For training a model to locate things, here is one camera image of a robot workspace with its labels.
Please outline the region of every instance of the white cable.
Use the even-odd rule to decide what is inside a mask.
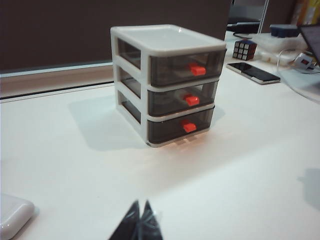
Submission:
[[[277,62],[276,62],[276,71],[277,71],[277,74],[280,75],[280,78],[281,78],[281,81],[284,82],[285,85],[287,85],[292,91],[294,91],[295,93],[299,94],[300,96],[306,98],[306,99],[309,99],[317,104],[320,104],[320,100],[317,100],[317,99],[314,99],[310,96],[307,96],[305,94],[303,94],[302,92],[294,89],[287,81],[286,79],[284,78],[284,76],[281,74],[281,72],[279,71],[279,62],[280,62],[280,57],[281,57],[281,54],[283,52],[286,52],[286,51],[292,51],[292,49],[284,49],[282,50],[279,55],[277,56]]]

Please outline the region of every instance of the red knob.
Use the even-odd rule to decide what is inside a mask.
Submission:
[[[198,105],[200,103],[200,99],[197,96],[187,96],[184,98],[184,100],[186,101],[186,103],[191,107],[194,105]]]
[[[189,63],[189,69],[194,76],[201,76],[206,74],[206,68],[199,66],[196,62]]]
[[[187,119],[184,119],[181,121],[181,126],[183,127],[183,129],[185,130],[186,133],[191,133],[191,132],[197,130],[197,126]]]

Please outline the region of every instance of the plastic drawer organizer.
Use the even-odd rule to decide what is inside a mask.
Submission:
[[[116,107],[160,147],[207,131],[224,41],[175,25],[111,28]]]

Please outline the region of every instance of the drawer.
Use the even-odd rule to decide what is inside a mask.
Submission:
[[[150,84],[163,87],[187,81],[218,77],[226,50],[170,57],[150,57]]]
[[[148,121],[148,141],[161,144],[210,127],[214,109],[208,109],[167,121]]]
[[[164,92],[148,91],[148,114],[160,117],[200,106],[213,104],[218,82]]]

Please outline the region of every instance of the laptop screen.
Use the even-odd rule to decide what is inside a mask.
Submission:
[[[302,25],[299,29],[306,44],[313,52],[317,63],[320,65],[320,24]]]

